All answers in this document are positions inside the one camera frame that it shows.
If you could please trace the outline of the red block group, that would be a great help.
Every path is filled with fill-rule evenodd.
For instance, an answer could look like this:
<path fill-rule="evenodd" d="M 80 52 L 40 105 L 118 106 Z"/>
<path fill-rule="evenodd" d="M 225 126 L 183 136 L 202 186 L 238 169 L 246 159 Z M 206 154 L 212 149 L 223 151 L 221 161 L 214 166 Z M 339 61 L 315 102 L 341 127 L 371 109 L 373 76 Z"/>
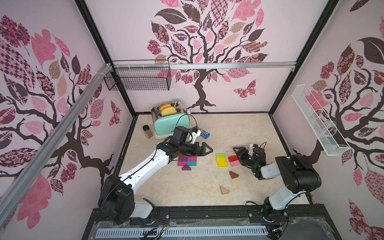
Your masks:
<path fill-rule="evenodd" d="M 229 160 L 229 162 L 234 162 L 234 161 L 238 161 L 239 159 L 237 156 L 229 156 L 228 160 Z"/>

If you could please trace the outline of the light pink block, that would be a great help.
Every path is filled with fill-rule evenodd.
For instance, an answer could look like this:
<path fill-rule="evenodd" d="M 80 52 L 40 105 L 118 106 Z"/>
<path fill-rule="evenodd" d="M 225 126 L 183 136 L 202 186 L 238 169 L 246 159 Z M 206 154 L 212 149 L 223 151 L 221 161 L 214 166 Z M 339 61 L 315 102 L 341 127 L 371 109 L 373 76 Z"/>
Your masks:
<path fill-rule="evenodd" d="M 237 161 L 232 161 L 232 162 L 230 162 L 230 165 L 231 165 L 232 167 L 236 167 L 236 166 L 241 165 L 241 163 L 237 160 Z"/>

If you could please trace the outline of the yellow block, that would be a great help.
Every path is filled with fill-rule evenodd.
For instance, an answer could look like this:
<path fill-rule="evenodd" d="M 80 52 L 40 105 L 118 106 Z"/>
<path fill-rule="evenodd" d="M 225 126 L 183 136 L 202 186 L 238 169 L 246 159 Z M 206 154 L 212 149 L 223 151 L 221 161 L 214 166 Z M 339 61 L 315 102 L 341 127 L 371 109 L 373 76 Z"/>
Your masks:
<path fill-rule="evenodd" d="M 227 160 L 226 160 L 226 158 L 216 158 L 216 162 L 217 163 L 226 163 Z"/>
<path fill-rule="evenodd" d="M 227 162 L 220 162 L 220 163 L 218 163 L 218 167 L 220 167 L 220 168 L 227 168 L 228 167 L 228 163 Z"/>

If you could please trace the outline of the teal rectangular block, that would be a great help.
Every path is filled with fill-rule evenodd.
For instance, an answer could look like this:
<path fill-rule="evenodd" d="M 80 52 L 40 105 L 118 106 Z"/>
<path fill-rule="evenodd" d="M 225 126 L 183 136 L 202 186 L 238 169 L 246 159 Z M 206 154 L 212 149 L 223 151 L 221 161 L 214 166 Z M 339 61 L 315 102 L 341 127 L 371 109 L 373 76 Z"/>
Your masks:
<path fill-rule="evenodd" d="M 190 166 L 190 167 L 191 166 L 197 166 L 197 162 L 195 162 L 195 161 L 188 161 L 187 165 Z"/>

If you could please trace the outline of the purple triangular wooden block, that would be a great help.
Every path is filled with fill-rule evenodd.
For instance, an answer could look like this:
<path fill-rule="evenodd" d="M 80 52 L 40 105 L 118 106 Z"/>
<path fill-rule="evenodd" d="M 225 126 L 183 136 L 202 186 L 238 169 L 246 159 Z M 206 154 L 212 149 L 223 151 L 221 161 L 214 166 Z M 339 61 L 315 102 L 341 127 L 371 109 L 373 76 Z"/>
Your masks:
<path fill-rule="evenodd" d="M 183 171 L 191 171 L 192 169 L 191 169 L 190 166 L 188 166 L 188 165 L 184 165 L 184 166 L 182 167 L 182 170 L 183 170 Z"/>

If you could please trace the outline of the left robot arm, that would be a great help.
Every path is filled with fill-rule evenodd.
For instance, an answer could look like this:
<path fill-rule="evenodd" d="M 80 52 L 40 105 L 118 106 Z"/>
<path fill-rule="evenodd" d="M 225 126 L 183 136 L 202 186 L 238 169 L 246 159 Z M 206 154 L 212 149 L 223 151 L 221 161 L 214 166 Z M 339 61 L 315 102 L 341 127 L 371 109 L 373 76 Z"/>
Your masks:
<path fill-rule="evenodd" d="M 187 157 L 204 157 L 212 152 L 213 149 L 205 142 L 161 142 L 157 144 L 155 151 L 135 168 L 120 176 L 111 175 L 105 180 L 98 206 L 118 225 L 132 218 L 152 223 L 156 217 L 157 206 L 146 199 L 135 199 L 135 194 L 143 183 L 180 154 Z"/>

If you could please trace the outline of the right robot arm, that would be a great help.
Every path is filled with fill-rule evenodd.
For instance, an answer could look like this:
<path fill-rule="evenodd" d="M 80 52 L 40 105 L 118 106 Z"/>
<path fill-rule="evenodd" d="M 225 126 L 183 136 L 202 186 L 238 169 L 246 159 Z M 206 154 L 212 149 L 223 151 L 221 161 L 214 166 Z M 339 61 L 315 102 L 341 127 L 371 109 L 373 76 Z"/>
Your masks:
<path fill-rule="evenodd" d="M 302 155 L 275 157 L 275 162 L 266 162 L 266 152 L 259 145 L 234 147 L 240 164 L 251 169 L 258 180 L 281 177 L 282 186 L 270 197 L 264 200 L 259 214 L 267 222 L 273 222 L 278 214 L 284 213 L 288 206 L 301 195 L 319 188 L 322 180 L 313 165 Z"/>

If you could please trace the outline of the blue candy packet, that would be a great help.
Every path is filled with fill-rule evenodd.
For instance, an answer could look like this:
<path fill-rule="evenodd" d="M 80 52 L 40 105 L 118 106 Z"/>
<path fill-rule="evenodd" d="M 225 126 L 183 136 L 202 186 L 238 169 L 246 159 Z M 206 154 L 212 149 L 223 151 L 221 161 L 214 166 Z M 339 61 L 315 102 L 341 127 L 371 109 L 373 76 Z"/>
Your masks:
<path fill-rule="evenodd" d="M 201 128 L 194 127 L 193 131 L 195 133 L 200 133 L 200 137 L 207 139 L 210 136 L 210 133 L 206 132 L 205 130 L 202 130 Z"/>

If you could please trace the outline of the dark brown triangular block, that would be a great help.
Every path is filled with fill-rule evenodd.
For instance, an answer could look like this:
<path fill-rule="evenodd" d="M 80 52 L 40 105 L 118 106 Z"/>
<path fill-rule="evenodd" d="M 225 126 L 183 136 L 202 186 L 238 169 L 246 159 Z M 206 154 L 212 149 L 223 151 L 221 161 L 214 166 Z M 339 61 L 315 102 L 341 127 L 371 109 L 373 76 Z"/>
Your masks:
<path fill-rule="evenodd" d="M 230 174 L 231 179 L 236 179 L 236 178 L 239 177 L 238 174 L 236 174 L 236 173 L 234 173 L 234 172 L 232 172 L 232 171 L 229 171 L 229 174 Z"/>

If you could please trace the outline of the light brown triangular block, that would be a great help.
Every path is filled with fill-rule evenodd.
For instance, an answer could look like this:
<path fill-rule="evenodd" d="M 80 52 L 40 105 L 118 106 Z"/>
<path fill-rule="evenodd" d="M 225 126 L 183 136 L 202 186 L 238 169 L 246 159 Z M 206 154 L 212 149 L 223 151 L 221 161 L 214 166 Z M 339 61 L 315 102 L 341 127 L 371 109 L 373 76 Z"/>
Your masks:
<path fill-rule="evenodd" d="M 224 187 L 220 186 L 220 191 L 221 191 L 221 194 L 222 195 L 227 195 L 230 193 L 230 191 L 228 191 L 227 189 L 225 189 Z"/>

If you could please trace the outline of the mint green toy toaster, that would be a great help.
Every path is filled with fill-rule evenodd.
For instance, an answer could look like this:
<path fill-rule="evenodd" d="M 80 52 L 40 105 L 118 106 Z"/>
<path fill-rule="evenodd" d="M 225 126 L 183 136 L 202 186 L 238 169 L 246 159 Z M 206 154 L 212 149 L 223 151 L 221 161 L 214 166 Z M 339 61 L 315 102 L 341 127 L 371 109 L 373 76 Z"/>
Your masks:
<path fill-rule="evenodd" d="M 158 107 L 168 103 L 175 107 L 178 113 L 162 117 Z M 179 99 L 173 99 L 172 101 L 154 106 L 151 109 L 151 115 L 154 124 L 155 138 L 159 140 L 171 136 L 177 126 L 189 128 L 191 126 L 191 121 L 188 114 L 189 112 L 184 108 Z"/>

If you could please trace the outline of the orange toast slice back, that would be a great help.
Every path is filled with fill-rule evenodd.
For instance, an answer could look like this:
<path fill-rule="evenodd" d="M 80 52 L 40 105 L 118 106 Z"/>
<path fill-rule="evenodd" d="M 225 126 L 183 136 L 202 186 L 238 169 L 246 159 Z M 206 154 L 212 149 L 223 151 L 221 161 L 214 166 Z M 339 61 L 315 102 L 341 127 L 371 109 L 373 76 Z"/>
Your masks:
<path fill-rule="evenodd" d="M 168 104 L 163 104 L 163 105 L 161 105 L 161 106 L 158 107 L 158 110 L 159 110 L 159 111 L 162 111 L 163 109 L 168 108 L 168 107 L 171 107 L 171 106 L 172 106 L 172 105 L 169 104 L 169 103 L 168 103 Z"/>

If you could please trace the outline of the small brown spice jar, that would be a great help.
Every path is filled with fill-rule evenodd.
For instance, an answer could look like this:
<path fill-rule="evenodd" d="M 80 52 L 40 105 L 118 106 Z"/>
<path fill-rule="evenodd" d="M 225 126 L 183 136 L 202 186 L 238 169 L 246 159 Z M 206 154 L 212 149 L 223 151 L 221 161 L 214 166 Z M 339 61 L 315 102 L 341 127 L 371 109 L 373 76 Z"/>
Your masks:
<path fill-rule="evenodd" d="M 150 139 L 153 137 L 153 133 L 151 131 L 151 128 L 148 125 L 143 126 L 143 131 L 144 131 L 146 138 Z"/>

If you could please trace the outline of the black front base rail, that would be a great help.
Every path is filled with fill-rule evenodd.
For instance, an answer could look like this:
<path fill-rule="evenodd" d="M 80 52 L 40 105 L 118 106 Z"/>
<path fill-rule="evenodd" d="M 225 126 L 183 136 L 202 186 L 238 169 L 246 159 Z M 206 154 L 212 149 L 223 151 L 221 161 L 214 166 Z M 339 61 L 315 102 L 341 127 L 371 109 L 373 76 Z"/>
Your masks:
<path fill-rule="evenodd" d="M 171 222 L 196 222 L 200 220 L 230 220 L 246 219 L 251 223 L 262 225 L 279 224 L 283 220 L 293 220 L 296 217 L 323 217 L 328 220 L 329 214 L 324 205 L 290 205 L 288 208 L 276 211 L 266 210 L 258 205 L 237 206 L 187 206 L 187 207 L 156 207 L 149 219 L 139 219 L 123 213 L 122 219 L 109 216 L 104 210 L 94 209 L 90 220 L 95 223 L 112 222 L 114 225 L 130 223 L 131 225 L 154 225 Z"/>

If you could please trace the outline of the left wall aluminium rail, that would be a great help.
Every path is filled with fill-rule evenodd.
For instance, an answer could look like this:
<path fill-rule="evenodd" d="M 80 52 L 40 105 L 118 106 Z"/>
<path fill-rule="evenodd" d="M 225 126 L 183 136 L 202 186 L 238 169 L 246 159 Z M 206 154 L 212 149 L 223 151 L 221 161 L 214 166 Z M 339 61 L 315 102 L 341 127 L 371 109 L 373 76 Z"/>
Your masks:
<path fill-rule="evenodd" d="M 112 70 L 112 64 L 105 63 L 96 72 L 93 80 L 87 85 L 84 92 L 78 97 L 68 113 L 62 118 L 53 133 L 42 144 L 32 160 L 22 170 L 20 175 L 11 184 L 1 199 L 1 227 L 5 225 L 23 196 L 33 184 L 45 164 L 58 148 L 72 124 L 76 121 L 81 111 L 85 108 L 94 92 L 102 84 L 104 76 Z"/>

